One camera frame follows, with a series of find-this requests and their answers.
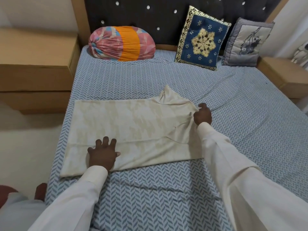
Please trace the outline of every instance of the beige patterned fabric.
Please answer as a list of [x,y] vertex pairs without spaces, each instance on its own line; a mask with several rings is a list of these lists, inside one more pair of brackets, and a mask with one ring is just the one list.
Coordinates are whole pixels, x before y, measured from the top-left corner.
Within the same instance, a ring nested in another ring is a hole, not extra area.
[[61,177],[83,174],[87,148],[108,136],[121,152],[113,170],[202,158],[195,105],[168,85],[136,100],[76,100]]

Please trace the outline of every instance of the gold star pattern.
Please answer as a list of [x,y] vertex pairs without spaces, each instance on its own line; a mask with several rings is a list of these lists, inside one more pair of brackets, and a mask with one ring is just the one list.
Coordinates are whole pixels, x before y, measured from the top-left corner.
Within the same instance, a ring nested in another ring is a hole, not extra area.
[[198,35],[192,38],[193,53],[207,57],[210,51],[216,48],[214,36],[215,32],[207,32],[204,28],[201,28]]

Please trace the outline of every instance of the black tufted headboard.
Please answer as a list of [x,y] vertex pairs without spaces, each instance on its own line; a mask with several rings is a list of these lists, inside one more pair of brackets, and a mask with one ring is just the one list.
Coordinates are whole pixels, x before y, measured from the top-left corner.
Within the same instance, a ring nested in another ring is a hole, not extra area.
[[[76,7],[74,2],[77,1],[72,0],[78,24],[84,18],[78,19],[81,10],[79,6]],[[266,21],[273,10],[282,2],[285,4],[287,1],[84,0],[83,5],[86,8],[91,32],[102,26],[136,26],[147,31],[156,44],[177,45],[189,5],[217,19],[224,19],[224,21],[234,24],[239,17],[253,21]]]

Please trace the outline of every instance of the shirt cuff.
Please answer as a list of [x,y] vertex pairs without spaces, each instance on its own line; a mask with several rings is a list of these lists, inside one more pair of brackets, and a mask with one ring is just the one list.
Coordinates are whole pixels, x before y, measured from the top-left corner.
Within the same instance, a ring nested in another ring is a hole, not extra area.
[[92,182],[96,185],[98,191],[101,191],[107,176],[108,176],[108,171],[104,167],[94,165],[89,167],[85,171],[85,173],[81,176],[79,181]]
[[216,131],[216,130],[213,127],[211,127],[211,125],[208,124],[207,122],[202,122],[197,127],[197,133],[200,138],[208,135],[210,132],[213,132],[213,131]]

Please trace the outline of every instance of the mattress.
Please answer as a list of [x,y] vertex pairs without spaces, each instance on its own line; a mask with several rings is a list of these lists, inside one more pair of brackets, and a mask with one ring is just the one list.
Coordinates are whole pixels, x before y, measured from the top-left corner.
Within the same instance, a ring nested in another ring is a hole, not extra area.
[[[143,99],[168,84],[195,105],[206,102],[212,126],[260,166],[265,176],[308,202],[308,117],[259,70],[210,71],[175,63],[175,52],[153,59],[107,61],[82,50],[46,193],[49,205],[79,177],[60,179],[74,101]],[[111,173],[94,207],[100,230],[232,230],[202,159]]]

